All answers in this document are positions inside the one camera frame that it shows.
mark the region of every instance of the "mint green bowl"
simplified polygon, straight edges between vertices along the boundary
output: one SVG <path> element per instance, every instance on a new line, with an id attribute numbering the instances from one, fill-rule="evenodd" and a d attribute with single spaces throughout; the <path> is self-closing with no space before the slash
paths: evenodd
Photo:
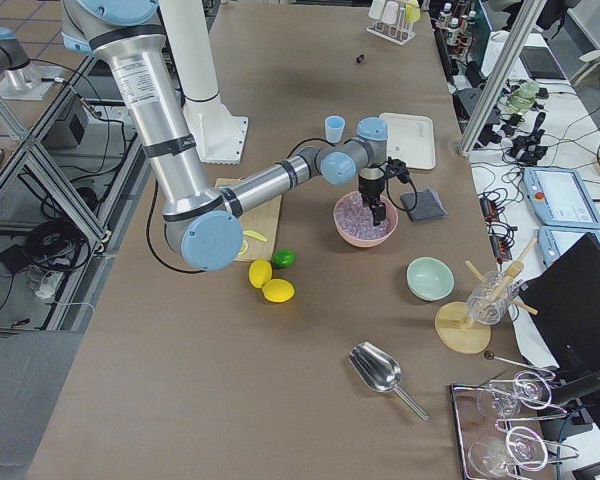
<path id="1" fill-rule="evenodd" d="M 416 258 L 407 267 L 407 285 L 416 297 L 433 302 L 453 291 L 453 273 L 437 258 Z"/>

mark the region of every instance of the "metal scoop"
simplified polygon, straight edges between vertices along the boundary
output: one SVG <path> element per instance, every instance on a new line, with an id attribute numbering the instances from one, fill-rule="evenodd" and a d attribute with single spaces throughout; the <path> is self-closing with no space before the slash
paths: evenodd
<path id="1" fill-rule="evenodd" d="M 349 360 L 371 390 L 380 393 L 394 391 L 422 420 L 429 418 L 427 412 L 398 385 L 402 370 L 390 355 L 369 342 L 362 342 L 349 352 Z"/>

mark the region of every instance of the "scoop handle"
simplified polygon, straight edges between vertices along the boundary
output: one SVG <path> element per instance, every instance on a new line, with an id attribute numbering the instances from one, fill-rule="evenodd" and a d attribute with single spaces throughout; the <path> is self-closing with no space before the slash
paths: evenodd
<path id="1" fill-rule="evenodd" d="M 404 390 L 402 390 L 402 388 L 400 388 L 400 386 L 396 385 L 393 388 L 393 391 L 396 392 L 398 394 L 398 396 L 400 397 L 400 399 L 406 403 L 407 405 L 409 405 L 411 407 L 411 409 L 416 412 L 416 414 L 422 419 L 422 420 L 428 420 L 429 419 L 429 414 L 427 412 L 425 412 L 422 407 L 420 405 L 418 405 L 415 400 L 413 398 L 411 398 L 409 396 L 409 394 L 407 394 L 407 392 L 405 392 Z"/>

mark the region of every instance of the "blue cup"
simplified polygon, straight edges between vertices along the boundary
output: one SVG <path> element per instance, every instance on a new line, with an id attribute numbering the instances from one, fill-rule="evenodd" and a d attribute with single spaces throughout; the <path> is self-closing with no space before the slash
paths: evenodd
<path id="1" fill-rule="evenodd" d="M 327 142 L 338 143 L 342 140 L 344 133 L 345 121 L 344 118 L 338 115 L 331 115 L 324 119 L 324 131 Z"/>

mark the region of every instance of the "ice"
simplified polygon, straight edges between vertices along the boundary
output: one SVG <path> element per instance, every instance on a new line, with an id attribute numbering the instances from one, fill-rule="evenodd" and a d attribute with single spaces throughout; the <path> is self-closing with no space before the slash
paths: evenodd
<path id="1" fill-rule="evenodd" d="M 362 205 L 360 195 L 345 198 L 335 211 L 335 219 L 342 230 L 359 240 L 377 240 L 384 237 L 389 229 L 388 220 L 373 226 L 371 210 Z"/>

